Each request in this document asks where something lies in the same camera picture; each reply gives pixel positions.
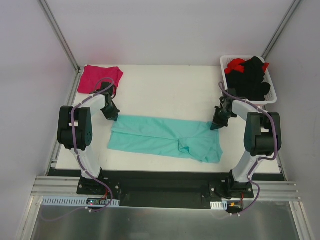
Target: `teal cloth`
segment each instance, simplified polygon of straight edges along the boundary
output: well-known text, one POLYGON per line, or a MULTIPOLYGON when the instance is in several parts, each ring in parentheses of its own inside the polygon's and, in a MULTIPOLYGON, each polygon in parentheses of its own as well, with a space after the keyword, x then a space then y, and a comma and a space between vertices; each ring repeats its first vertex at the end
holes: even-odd
POLYGON ((120 115, 109 149, 219 163, 223 151, 211 122, 120 115))

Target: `magenta towel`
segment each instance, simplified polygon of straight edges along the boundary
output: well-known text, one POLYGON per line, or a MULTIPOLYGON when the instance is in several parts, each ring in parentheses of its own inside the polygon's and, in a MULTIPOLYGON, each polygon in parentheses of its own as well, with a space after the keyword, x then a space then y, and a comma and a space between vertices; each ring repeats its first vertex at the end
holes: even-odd
POLYGON ((119 82, 121 77, 123 76, 123 72, 117 66, 113 67, 99 67, 99 66, 85 66, 84 72, 82 74, 80 84, 78 87, 78 93, 81 94, 90 94, 95 90, 95 86, 97 82, 102 78, 112 78, 114 80, 114 85, 116 87, 119 86, 119 82))

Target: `wire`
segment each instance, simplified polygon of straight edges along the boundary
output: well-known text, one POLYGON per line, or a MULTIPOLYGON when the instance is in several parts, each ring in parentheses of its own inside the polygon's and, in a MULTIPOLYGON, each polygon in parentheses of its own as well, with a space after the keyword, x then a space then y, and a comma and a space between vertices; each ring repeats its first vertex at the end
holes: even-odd
POLYGON ((243 212, 247 211, 249 208, 251 208, 256 203, 256 201, 258 200, 259 195, 260 195, 260 186, 257 183, 255 183, 254 181, 252 181, 249 176, 247 176, 247 178, 252 185, 255 185, 258 188, 258 192, 256 193, 256 196, 255 196, 254 200, 252 201, 252 203, 249 206, 247 206, 245 209, 243 209, 241 211, 241 213, 243 213, 243 212))
MULTIPOLYGON (((111 77, 103 77, 103 78, 101 78, 96 84, 95 84, 95 86, 94 86, 94 92, 97 90, 97 87, 98 87, 98 85, 99 85, 99 83, 101 83, 103 80, 111 80, 111 81, 114 81, 111 77)), ((116 96, 117 96, 117 87, 116 87, 116 85, 114 85, 114 84, 112 84, 113 86, 114 86, 114 93, 113 93, 113 95, 112 95, 112 97, 111 97, 111 99, 114 99, 116 96)))
POLYGON ((235 204, 241 203, 241 205, 243 205, 244 198, 245 198, 245 194, 242 192, 242 193, 241 193, 241 199, 240 199, 240 201, 237 201, 237 202, 234 202, 234 203, 235 203, 235 204))
POLYGON ((254 171, 254 169, 256 168, 256 166, 258 165, 258 162, 261 161, 261 160, 268 160, 268 161, 273 161, 277 158, 278 156, 278 140, 277 140, 277 133, 276 133, 276 126, 275 126, 275 122, 273 120, 273 118, 270 116, 270 114, 268 114, 266 111, 262 110, 261 107, 253 104, 252 102, 248 101, 248 100, 244 100, 244 99, 241 99, 241 98, 238 98, 236 96, 233 96, 231 94, 229 94, 226 90, 225 90, 225 85, 223 82, 219 82, 219 88, 222 90, 222 92, 227 95, 228 97, 230 97, 231 99, 233 100, 238 100, 240 102, 243 102, 243 103, 246 103, 250 106, 252 106, 254 109, 256 109, 258 112, 266 115, 266 117, 269 119, 270 121, 270 124, 271 124, 271 128, 272 128, 272 135, 273 135, 273 141, 274 141, 274 154, 273 154, 273 157, 265 157, 265 156, 261 156, 258 158, 257 162, 254 163, 254 165, 252 166, 252 168, 250 169, 249 173, 247 174, 247 178, 248 178, 248 181, 252 184, 252 185, 255 185, 257 186, 258 188, 258 192, 253 200, 253 202, 248 206, 246 207, 244 210, 242 210, 241 212, 245 212, 247 211, 249 208, 251 208, 255 202, 258 200, 259 198, 259 195, 260 195, 260 186, 253 182, 251 179, 250 179, 250 175, 251 173, 254 171))
POLYGON ((214 191, 214 193, 215 193, 216 195, 218 195, 218 197, 220 197, 220 198, 227 199, 227 200, 232 199, 231 196, 224 196, 223 194, 221 194, 220 192, 218 192, 218 191, 216 191, 216 190, 214 191))
MULTIPOLYGON (((87 98, 86 98, 85 100, 83 100, 81 103, 79 103, 78 105, 74 106, 74 107, 72 108, 72 110, 71 110, 72 139, 73 139, 74 152, 75 152, 75 154, 76 154, 76 160, 77 160, 78 164, 80 165, 80 168, 81 168, 90 178, 92 178, 92 179, 95 180, 97 183, 99 183, 99 184, 101 184, 102 186, 105 187, 105 195, 104 195, 102 198, 104 198, 104 197, 107 198, 108 192, 110 193, 110 201, 109 201, 106 205, 104 205, 102 208, 100 208, 100 209, 92 209, 92 208, 91 208, 91 209, 90 209, 91 212, 100 212, 100 211, 104 210, 107 206, 109 206, 109 205, 112 203, 114 196, 113 196, 113 193, 112 193, 110 187, 109 187, 108 185, 106 185, 104 182, 98 180, 98 179, 97 179, 96 177, 94 177, 92 174, 90 174, 90 173, 86 170, 86 168, 84 167, 84 165, 83 165, 82 162, 81 162, 81 159, 80 159, 80 156, 79 156, 79 152, 78 152, 78 149, 77 149, 76 127, 75 127, 75 110, 76 110, 77 108, 79 108, 80 106, 82 106, 82 105, 83 105, 84 103, 86 103, 87 101, 89 101, 90 99, 92 99, 92 98, 96 97, 97 95, 99 95, 99 94, 107 91, 107 90, 108 90, 109 88, 111 88, 111 87, 114 85, 114 83, 115 83, 114 80, 113 80, 112 78, 110 78, 110 77, 104 77, 104 78, 100 79, 100 80, 98 81, 98 83, 100 83, 100 82, 101 82, 102 80, 104 80, 104 79, 109 79, 109 80, 111 80, 111 85, 109 85, 107 88, 105 88, 105 89, 103 89, 103 90, 95 93, 94 95, 91 95, 91 96, 87 97, 87 98)), ((69 216, 70 214, 72 214, 72 213, 74 213, 74 212, 77 212, 77 211, 79 211, 79 210, 81 210, 81 209, 87 209, 87 208, 88 208, 88 207, 84 207, 84 206, 78 207, 78 208, 73 209, 72 211, 70 211, 70 212, 68 212, 68 213, 66 213, 66 214, 64 214, 64 215, 62 215, 62 216, 59 216, 59 217, 56 217, 56 218, 53 218, 53 219, 46 219, 46 218, 43 216, 43 209, 41 209, 41 211, 40 211, 40 218, 41 218, 41 220, 43 220, 43 221, 45 221, 45 222, 55 222, 55 221, 58 221, 58 220, 60 220, 60 219, 63 219, 63 218, 65 218, 65 217, 69 216)))

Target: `white tabletop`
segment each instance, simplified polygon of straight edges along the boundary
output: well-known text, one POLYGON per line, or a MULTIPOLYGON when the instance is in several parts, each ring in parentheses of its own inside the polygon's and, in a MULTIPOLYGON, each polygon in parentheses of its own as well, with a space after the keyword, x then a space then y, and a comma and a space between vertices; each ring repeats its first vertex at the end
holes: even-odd
MULTIPOLYGON (((219 66, 119 65, 124 72, 114 103, 120 114, 210 122, 222 93, 219 66)), ((77 93, 74 103, 88 95, 77 93)), ((92 148, 103 170, 165 172, 229 172, 242 157, 246 123, 231 118, 229 126, 219 130, 223 155, 220 163, 202 163, 193 159, 131 153, 107 148, 113 122, 102 112, 92 117, 92 148)), ((80 169, 64 146, 56 169, 80 169)), ((257 173, 279 173, 277 161, 264 161, 257 173)))

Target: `white basket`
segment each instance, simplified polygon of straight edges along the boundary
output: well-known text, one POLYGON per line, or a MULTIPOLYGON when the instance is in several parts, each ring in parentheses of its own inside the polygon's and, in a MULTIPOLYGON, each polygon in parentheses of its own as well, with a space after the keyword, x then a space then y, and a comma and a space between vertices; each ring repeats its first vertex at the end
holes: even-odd
MULTIPOLYGON (((252 59, 254 56, 241 56, 241 55, 227 55, 227 56, 222 56, 220 58, 220 63, 221 63, 221 70, 222 70, 222 76, 223 76, 223 83, 224 83, 224 87, 227 90, 228 89, 228 85, 227 85, 227 79, 226 79, 226 74, 225 74, 225 69, 228 67, 228 64, 234 60, 234 59, 243 59, 245 61, 252 59)), ((265 63, 265 60, 262 57, 258 58, 265 63)), ((275 91, 275 87, 274 84, 272 83, 270 74, 268 69, 265 71, 265 75, 264 75, 264 80, 263 82, 268 83, 271 85, 270 91, 267 95, 265 95, 265 101, 250 101, 251 103, 258 105, 258 106, 264 106, 267 104, 274 104, 277 101, 277 95, 276 95, 276 91, 275 91)))

